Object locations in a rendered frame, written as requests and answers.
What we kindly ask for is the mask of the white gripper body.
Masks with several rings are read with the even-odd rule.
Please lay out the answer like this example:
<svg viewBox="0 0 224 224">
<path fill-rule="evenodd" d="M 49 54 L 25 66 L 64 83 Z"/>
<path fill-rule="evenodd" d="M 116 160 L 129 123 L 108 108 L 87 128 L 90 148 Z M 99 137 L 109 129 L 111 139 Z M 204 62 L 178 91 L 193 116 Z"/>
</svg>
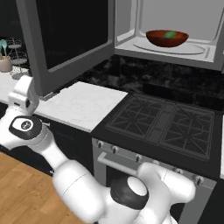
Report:
<svg viewBox="0 0 224 224">
<path fill-rule="evenodd" d="M 25 96 L 27 98 L 32 98 L 36 95 L 34 80 L 31 76 L 23 75 L 14 87 L 14 92 Z"/>
</svg>

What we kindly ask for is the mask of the grey microwave door, dark window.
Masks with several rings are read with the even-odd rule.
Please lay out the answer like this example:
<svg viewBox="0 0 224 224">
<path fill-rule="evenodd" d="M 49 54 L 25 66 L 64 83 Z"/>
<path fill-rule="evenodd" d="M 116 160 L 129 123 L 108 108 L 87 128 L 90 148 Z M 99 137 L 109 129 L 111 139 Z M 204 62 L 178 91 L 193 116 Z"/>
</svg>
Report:
<svg viewBox="0 0 224 224">
<path fill-rule="evenodd" d="M 39 96 L 114 54 L 115 0 L 16 0 Z"/>
</svg>

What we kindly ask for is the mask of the red-brown bowl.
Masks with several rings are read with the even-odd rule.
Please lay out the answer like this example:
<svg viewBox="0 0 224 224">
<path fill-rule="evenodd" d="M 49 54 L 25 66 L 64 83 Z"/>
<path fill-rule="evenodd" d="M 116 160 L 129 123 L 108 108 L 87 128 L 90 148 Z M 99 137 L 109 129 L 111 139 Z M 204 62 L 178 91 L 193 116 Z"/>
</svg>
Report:
<svg viewBox="0 0 224 224">
<path fill-rule="evenodd" d="M 163 38 L 166 32 L 176 32 L 175 38 Z M 153 30 L 146 32 L 146 38 L 155 46 L 176 47 L 185 43 L 189 38 L 189 35 L 182 31 Z"/>
</svg>

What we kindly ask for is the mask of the green broccoli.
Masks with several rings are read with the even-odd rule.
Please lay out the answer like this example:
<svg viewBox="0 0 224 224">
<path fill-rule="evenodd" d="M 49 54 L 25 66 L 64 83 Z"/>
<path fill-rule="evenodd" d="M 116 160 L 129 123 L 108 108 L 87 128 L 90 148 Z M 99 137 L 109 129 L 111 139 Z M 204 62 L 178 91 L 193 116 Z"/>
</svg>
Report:
<svg viewBox="0 0 224 224">
<path fill-rule="evenodd" d="M 165 38 L 165 39 L 174 39 L 175 36 L 176 36 L 176 32 L 175 31 L 167 31 L 164 34 L 163 38 Z"/>
</svg>

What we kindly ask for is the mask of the white microwave turntable plate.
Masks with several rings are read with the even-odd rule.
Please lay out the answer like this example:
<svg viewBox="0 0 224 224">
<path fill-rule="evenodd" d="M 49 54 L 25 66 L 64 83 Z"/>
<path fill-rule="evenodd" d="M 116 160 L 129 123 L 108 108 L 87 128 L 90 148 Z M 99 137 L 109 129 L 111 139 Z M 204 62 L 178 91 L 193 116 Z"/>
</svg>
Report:
<svg viewBox="0 0 224 224">
<path fill-rule="evenodd" d="M 157 52 L 157 53 L 169 53 L 169 54 L 178 54 L 178 55 L 197 55 L 197 54 L 202 54 L 206 50 L 203 47 L 189 44 L 189 43 L 184 43 L 179 46 L 175 47 L 161 47 L 161 46 L 156 46 L 153 45 L 150 41 L 148 41 L 145 38 L 138 38 L 134 46 L 144 49 L 147 51 L 152 51 L 152 52 Z"/>
</svg>

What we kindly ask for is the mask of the grey microwave oven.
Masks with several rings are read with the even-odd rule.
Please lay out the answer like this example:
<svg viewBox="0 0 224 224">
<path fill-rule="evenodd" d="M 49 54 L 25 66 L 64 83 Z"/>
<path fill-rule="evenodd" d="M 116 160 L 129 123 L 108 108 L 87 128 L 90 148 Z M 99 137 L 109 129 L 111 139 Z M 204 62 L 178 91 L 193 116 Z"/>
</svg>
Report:
<svg viewBox="0 0 224 224">
<path fill-rule="evenodd" d="M 178 55 L 134 46 L 153 30 L 187 33 L 185 43 L 206 51 Z M 115 53 L 224 73 L 224 0 L 115 0 Z"/>
</svg>

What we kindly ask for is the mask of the beige utensil pot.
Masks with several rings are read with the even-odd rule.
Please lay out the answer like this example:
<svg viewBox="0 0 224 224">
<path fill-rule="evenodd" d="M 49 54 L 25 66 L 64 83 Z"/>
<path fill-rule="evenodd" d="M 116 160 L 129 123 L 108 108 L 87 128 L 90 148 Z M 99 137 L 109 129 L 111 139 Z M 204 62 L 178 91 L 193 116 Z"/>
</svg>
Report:
<svg viewBox="0 0 224 224">
<path fill-rule="evenodd" d="M 8 73 L 12 70 L 11 58 L 9 56 L 3 56 L 0 59 L 0 72 Z"/>
</svg>

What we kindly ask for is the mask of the teal spatula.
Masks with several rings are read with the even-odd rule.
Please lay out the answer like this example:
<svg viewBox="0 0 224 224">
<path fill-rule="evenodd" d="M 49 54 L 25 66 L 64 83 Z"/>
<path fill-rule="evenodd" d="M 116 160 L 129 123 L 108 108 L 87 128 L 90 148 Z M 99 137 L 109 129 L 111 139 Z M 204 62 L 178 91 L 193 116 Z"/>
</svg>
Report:
<svg viewBox="0 0 224 224">
<path fill-rule="evenodd" d="M 6 52 L 7 42 L 6 42 L 5 39 L 1 39 L 1 40 L 0 40 L 0 46 L 3 48 L 3 51 L 4 51 L 4 57 L 7 58 L 7 52 Z"/>
</svg>

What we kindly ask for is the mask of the black base cupboards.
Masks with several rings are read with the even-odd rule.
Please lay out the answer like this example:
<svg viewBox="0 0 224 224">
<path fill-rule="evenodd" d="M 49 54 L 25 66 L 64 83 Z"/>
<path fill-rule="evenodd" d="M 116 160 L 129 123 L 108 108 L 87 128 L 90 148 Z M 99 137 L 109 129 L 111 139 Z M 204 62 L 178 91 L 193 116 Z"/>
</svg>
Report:
<svg viewBox="0 0 224 224">
<path fill-rule="evenodd" d="M 94 173 L 92 141 L 89 133 L 41 115 L 35 116 L 46 124 L 53 133 L 56 144 L 68 158 L 77 160 Z M 27 146 L 20 146 L 13 150 L 6 150 L 0 146 L 0 151 L 49 176 L 53 175 L 54 169 L 46 160 Z"/>
</svg>

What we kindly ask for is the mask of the steel oven front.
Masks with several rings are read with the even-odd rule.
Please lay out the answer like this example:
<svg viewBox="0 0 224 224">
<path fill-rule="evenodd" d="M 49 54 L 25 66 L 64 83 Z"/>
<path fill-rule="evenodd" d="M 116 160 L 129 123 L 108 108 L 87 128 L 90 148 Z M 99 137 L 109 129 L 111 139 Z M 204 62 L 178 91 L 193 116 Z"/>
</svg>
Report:
<svg viewBox="0 0 224 224">
<path fill-rule="evenodd" d="M 102 152 L 113 154 L 111 148 L 114 146 L 104 142 L 104 145 L 98 148 L 98 141 L 101 140 L 92 140 L 94 176 L 102 185 L 108 186 L 113 179 L 127 173 L 97 161 Z M 115 155 L 135 160 L 137 153 L 118 147 Z M 150 224 L 198 224 L 216 182 L 204 178 L 203 183 L 197 185 L 195 177 L 199 175 L 183 170 L 182 174 L 178 174 L 174 171 L 177 167 L 162 162 L 159 162 L 159 165 L 153 164 L 154 159 L 141 156 L 142 164 L 137 169 L 136 177 L 147 185 L 150 192 L 143 210 L 152 218 Z"/>
</svg>

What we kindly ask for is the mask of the black hob with grates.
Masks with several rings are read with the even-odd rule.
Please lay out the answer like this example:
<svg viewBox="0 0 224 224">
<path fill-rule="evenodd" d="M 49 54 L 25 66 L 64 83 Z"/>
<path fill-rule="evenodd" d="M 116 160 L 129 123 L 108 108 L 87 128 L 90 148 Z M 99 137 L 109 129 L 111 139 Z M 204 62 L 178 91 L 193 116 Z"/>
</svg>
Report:
<svg viewBox="0 0 224 224">
<path fill-rule="evenodd" d="M 221 175 L 222 114 L 217 111 L 128 94 L 91 135 L 209 179 Z"/>
</svg>

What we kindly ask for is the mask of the black wall cupboards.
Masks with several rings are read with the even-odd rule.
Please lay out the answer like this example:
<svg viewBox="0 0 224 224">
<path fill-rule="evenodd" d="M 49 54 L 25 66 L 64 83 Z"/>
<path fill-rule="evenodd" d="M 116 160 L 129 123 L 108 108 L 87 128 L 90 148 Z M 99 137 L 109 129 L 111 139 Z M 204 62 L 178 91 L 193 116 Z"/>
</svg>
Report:
<svg viewBox="0 0 224 224">
<path fill-rule="evenodd" d="M 0 36 L 24 38 L 16 0 L 0 0 Z"/>
</svg>

